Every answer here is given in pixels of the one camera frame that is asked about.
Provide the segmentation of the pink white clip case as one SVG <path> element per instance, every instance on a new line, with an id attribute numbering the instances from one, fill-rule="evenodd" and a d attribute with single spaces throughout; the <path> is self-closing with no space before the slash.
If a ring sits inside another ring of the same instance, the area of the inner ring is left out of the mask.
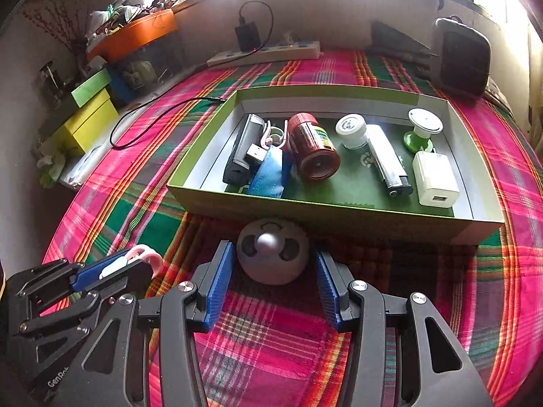
<path id="1" fill-rule="evenodd" d="M 148 245 L 136 245 L 126 254 L 123 254 L 107 267 L 104 267 L 100 272 L 99 278 L 104 279 L 106 276 L 110 276 L 118 270 L 121 270 L 123 267 L 139 260 L 144 261 L 152 267 L 152 278 L 155 278 L 162 270 L 163 257 L 158 254 L 157 251 Z"/>

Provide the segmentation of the orange shelf tray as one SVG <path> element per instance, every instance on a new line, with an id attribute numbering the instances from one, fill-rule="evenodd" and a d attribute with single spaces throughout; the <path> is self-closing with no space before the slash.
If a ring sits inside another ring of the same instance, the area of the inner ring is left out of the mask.
<path id="1" fill-rule="evenodd" d="M 138 49 L 177 31 L 172 9 L 165 9 L 139 18 L 121 27 L 87 52 L 90 62 L 99 56 L 108 63 L 119 62 Z"/>

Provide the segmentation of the yellow box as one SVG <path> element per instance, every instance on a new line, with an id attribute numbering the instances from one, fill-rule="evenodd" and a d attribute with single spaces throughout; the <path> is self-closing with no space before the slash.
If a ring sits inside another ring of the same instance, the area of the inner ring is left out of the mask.
<path id="1" fill-rule="evenodd" d="M 47 141 L 64 155 L 79 156 L 92 150 L 97 138 L 119 118 L 106 88 L 69 118 Z"/>

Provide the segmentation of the blue rectangular sponge block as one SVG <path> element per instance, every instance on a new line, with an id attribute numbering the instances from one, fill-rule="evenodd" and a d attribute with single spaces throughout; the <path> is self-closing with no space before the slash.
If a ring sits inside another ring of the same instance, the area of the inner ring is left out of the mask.
<path id="1" fill-rule="evenodd" d="M 267 150 L 263 162 L 256 175 L 253 176 L 247 194 L 258 197 L 283 197 L 293 166 L 293 158 L 289 151 L 275 146 Z"/>

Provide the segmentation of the small white round container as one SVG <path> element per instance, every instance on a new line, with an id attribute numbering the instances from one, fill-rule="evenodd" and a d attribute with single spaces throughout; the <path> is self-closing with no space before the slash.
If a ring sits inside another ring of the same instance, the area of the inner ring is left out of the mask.
<path id="1" fill-rule="evenodd" d="M 349 114 L 337 121 L 335 131 L 346 149 L 357 150 L 367 144 L 366 127 L 361 115 Z"/>

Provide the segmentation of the white power strip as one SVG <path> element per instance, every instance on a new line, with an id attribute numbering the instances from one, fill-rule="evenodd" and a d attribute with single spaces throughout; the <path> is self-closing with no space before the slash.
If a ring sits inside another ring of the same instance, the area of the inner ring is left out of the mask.
<path id="1" fill-rule="evenodd" d="M 293 44 L 266 46 L 257 53 L 231 51 L 218 53 L 207 61 L 209 68 L 226 68 L 236 65 L 253 65 L 266 62 L 285 62 L 295 60 L 314 60 L 321 55 L 320 43 L 298 41 Z"/>

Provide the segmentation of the white usb charger cube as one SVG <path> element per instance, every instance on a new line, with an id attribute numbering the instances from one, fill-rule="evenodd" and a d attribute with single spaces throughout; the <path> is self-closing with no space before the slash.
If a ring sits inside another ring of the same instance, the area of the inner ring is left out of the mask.
<path id="1" fill-rule="evenodd" d="M 416 152 L 412 169 L 422 206 L 445 209 L 453 207 L 460 196 L 460 190 L 445 154 Z"/>

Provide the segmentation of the black power adapter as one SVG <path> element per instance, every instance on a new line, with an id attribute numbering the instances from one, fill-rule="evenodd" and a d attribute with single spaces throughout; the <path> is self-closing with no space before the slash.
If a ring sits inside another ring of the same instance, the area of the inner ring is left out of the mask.
<path id="1" fill-rule="evenodd" d="M 238 18 L 239 25 L 235 27 L 238 47 L 242 53 L 250 53 L 261 46 L 260 34 L 254 21 L 246 21 L 243 16 Z"/>

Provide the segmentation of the white round fan gadget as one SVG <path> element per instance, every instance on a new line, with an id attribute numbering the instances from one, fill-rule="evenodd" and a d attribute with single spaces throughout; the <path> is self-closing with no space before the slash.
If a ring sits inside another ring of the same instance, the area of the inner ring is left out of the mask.
<path id="1" fill-rule="evenodd" d="M 308 256 L 305 231 L 288 220 L 258 219 L 238 236 L 238 263 L 251 279 L 264 285 L 291 283 L 304 271 Z"/>

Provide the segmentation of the green box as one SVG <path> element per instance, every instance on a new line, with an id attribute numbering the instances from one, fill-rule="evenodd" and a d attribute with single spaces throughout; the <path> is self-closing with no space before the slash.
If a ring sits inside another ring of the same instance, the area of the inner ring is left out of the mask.
<path id="1" fill-rule="evenodd" d="M 94 96 L 110 83 L 110 74 L 106 68 L 88 78 L 84 83 L 69 92 L 61 101 L 60 105 L 53 109 L 39 128 L 38 134 L 40 141 L 46 141 L 53 135 L 65 122 L 68 121 L 87 104 Z"/>

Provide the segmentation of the black textured remote device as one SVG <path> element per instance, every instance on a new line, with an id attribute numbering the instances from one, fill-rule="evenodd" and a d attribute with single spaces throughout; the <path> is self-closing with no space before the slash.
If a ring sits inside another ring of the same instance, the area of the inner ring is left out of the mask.
<path id="1" fill-rule="evenodd" d="M 233 149 L 228 157 L 223 174 L 225 184 L 233 187 L 247 185 L 258 165 L 248 158 L 248 150 L 252 144 L 260 146 L 264 131 L 264 120 L 255 114 L 248 114 L 242 119 Z"/>

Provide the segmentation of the green cardboard box tray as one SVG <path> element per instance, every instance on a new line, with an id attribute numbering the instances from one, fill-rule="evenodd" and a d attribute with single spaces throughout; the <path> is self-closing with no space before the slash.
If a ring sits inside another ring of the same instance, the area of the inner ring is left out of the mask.
<path id="1" fill-rule="evenodd" d="M 340 118 L 363 116 L 382 128 L 404 169 L 411 171 L 413 156 L 403 136 L 415 108 L 432 112 L 444 125 L 433 144 L 447 158 L 459 189 L 450 207 L 423 206 L 413 193 L 391 197 L 370 149 L 345 148 L 335 131 Z M 279 126 L 300 112 L 317 119 L 340 156 L 332 177 L 307 181 L 292 173 L 278 198 L 250 196 L 225 184 L 225 166 L 248 115 Z M 311 84 L 235 91 L 191 144 L 168 190 L 192 214 L 244 221 L 279 217 L 312 230 L 385 241 L 479 245 L 505 222 L 489 168 L 459 111 L 441 98 L 385 88 Z"/>

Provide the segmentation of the red cylindrical flashlight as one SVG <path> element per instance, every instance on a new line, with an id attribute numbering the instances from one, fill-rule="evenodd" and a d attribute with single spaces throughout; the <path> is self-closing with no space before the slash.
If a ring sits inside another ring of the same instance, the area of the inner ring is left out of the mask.
<path id="1" fill-rule="evenodd" d="M 340 156 L 317 119 L 299 112 L 287 121 L 288 144 L 296 169 L 305 180 L 320 181 L 332 177 L 340 168 Z"/>

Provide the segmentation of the black portable speaker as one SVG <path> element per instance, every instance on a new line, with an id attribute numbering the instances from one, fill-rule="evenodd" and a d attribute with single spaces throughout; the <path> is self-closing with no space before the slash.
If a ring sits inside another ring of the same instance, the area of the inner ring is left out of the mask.
<path id="1" fill-rule="evenodd" d="M 490 76 L 490 42 L 455 18 L 433 24 L 429 75 L 433 85 L 465 97 L 482 97 Z"/>

